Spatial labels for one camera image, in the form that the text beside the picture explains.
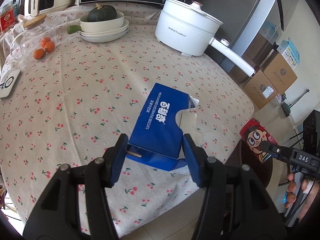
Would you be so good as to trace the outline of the red milk drink can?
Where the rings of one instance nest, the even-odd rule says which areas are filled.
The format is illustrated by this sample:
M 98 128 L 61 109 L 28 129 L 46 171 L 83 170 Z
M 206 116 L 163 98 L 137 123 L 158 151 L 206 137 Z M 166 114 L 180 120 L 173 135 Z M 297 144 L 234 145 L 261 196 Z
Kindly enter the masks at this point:
M 244 124 L 240 131 L 240 137 L 260 163 L 264 163 L 271 156 L 261 149 L 261 143 L 263 141 L 269 141 L 273 144 L 277 144 L 274 137 L 272 137 L 265 127 L 255 118 L 251 118 Z

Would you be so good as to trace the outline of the blue biscuit box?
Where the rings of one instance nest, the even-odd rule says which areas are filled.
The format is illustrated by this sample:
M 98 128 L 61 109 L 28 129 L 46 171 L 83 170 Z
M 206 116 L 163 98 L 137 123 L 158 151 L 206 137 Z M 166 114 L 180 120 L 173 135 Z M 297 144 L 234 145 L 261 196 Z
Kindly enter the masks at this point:
M 183 135 L 195 131 L 198 104 L 191 95 L 156 83 L 130 136 L 127 158 L 165 171 L 185 167 Z

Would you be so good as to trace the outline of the brown plastic trash bin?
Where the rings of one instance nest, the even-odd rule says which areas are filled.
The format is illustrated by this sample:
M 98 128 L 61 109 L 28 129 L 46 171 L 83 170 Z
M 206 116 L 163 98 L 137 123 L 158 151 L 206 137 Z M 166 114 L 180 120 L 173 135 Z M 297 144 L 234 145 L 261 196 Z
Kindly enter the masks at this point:
M 267 161 L 261 163 L 249 149 L 247 144 L 243 140 L 240 140 L 232 154 L 227 159 L 226 165 L 238 167 L 243 164 L 246 164 L 253 169 L 264 187 L 268 186 L 272 177 L 272 158 L 270 157 Z

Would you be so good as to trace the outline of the lower cardboard box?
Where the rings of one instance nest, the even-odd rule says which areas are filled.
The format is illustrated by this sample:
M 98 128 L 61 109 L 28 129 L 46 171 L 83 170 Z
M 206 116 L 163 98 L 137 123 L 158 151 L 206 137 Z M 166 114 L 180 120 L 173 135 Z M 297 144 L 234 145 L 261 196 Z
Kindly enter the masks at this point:
M 258 109 L 262 109 L 278 94 L 271 81 L 260 70 L 245 83 L 244 90 Z

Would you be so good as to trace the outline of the cardboard box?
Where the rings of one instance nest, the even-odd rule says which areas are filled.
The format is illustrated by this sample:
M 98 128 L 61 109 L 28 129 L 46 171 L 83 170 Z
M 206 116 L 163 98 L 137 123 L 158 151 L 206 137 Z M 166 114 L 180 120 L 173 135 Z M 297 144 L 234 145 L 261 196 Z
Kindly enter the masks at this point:
M 261 70 L 279 94 L 285 93 L 298 79 L 293 69 L 278 51 L 272 52 L 261 65 Z
M 260 70 L 245 83 L 244 90 L 258 109 L 262 109 L 278 94 L 271 81 Z

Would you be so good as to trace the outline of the upper cardboard box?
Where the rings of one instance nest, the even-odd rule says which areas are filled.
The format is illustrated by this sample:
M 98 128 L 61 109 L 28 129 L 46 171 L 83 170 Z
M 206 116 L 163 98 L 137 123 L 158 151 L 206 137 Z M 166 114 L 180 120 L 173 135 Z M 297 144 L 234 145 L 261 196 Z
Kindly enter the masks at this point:
M 278 51 L 272 52 L 261 65 L 261 70 L 279 94 L 285 93 L 298 79 L 293 69 Z

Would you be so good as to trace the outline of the blue white carton box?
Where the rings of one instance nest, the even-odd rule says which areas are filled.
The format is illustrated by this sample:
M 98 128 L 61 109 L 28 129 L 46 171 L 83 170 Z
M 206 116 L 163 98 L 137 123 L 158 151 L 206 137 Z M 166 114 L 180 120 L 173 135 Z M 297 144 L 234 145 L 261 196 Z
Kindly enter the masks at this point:
M 292 69 L 295 69 L 300 64 L 300 53 L 290 38 L 288 40 L 282 40 L 277 51 Z

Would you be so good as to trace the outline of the grey steel refrigerator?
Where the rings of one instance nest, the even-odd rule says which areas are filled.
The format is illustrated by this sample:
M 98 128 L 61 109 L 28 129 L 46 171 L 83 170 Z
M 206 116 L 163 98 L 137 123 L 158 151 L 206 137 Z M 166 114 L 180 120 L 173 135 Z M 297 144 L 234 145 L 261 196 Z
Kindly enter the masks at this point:
M 226 39 L 243 55 L 270 14 L 276 0 L 186 0 L 197 1 L 202 10 L 223 22 L 215 37 Z

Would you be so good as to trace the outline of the orange tangerine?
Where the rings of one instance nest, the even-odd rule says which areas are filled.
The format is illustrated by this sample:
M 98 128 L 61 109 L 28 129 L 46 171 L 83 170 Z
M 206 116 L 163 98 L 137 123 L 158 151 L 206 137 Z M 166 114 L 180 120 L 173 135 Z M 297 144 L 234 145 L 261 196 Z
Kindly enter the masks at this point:
M 55 43 L 53 41 L 49 41 L 44 45 L 44 49 L 46 53 L 51 53 L 55 50 Z
M 34 50 L 33 52 L 33 58 L 35 60 L 41 60 L 46 56 L 46 51 L 43 48 L 39 48 Z
M 47 42 L 50 42 L 51 38 L 50 37 L 44 37 L 40 40 L 40 45 L 42 48 L 44 48 L 44 46 L 46 45 Z

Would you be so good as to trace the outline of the white electric cooking pot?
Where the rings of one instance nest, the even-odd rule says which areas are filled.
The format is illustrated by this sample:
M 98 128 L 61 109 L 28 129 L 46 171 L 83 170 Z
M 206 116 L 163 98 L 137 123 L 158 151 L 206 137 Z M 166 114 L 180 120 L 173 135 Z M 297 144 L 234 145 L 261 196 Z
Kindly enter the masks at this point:
M 199 2 L 187 4 L 178 0 L 165 0 L 155 30 L 157 40 L 186 57 L 201 56 L 211 46 L 247 76 L 255 74 L 254 68 L 229 48 L 227 40 L 215 38 L 223 22 L 201 10 L 201 7 Z

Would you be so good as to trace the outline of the glass jar with wooden lid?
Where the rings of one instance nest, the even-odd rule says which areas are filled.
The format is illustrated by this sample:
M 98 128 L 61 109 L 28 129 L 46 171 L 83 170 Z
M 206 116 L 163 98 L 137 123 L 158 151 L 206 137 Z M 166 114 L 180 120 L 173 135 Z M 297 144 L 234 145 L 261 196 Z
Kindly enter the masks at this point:
M 53 24 L 49 21 L 46 14 L 40 14 L 28 20 L 23 25 L 22 33 L 18 34 L 11 43 L 10 55 L 16 61 L 41 61 L 33 58 L 33 52 L 42 48 L 40 40 L 44 37 L 50 37 L 57 48 L 57 33 Z

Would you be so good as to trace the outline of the stacked white plates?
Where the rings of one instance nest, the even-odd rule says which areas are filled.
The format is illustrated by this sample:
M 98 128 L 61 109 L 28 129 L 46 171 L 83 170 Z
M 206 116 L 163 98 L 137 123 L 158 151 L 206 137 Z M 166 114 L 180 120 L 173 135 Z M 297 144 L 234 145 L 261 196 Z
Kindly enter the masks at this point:
M 92 43 L 105 43 L 117 40 L 124 36 L 129 28 L 129 21 L 127 19 L 124 20 L 123 26 L 121 28 L 110 30 L 110 31 L 103 31 L 99 33 L 84 33 L 80 32 L 80 36 L 88 42 Z

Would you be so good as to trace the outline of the dark green pumpkin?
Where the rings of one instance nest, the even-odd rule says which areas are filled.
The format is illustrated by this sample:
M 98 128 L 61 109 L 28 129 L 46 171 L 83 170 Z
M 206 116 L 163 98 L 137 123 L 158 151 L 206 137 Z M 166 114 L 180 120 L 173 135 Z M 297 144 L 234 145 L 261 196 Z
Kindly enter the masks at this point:
M 109 21 L 117 18 L 117 11 L 111 5 L 101 5 L 96 3 L 87 15 L 88 22 Z

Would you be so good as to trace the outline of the white wireless charger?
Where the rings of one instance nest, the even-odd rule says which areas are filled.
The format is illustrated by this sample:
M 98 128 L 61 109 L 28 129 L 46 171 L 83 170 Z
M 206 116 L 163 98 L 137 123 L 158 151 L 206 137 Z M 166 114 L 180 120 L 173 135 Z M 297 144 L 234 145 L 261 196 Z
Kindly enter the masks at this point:
M 20 69 L 12 70 L 5 74 L 1 80 L 1 100 L 8 100 L 11 98 L 21 75 L 22 72 Z

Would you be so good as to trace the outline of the cream handled baking dish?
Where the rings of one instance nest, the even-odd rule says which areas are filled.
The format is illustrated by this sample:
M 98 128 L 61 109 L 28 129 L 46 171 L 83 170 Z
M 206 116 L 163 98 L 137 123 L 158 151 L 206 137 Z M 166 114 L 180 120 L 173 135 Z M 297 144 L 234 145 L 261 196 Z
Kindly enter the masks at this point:
M 88 22 L 87 15 L 80 18 L 80 23 L 78 25 L 69 25 L 67 28 L 67 34 L 73 34 L 78 31 L 84 33 L 99 33 L 104 31 L 112 31 L 119 29 L 124 23 L 124 14 L 117 11 L 117 16 L 113 20 L 98 21 L 98 22 Z

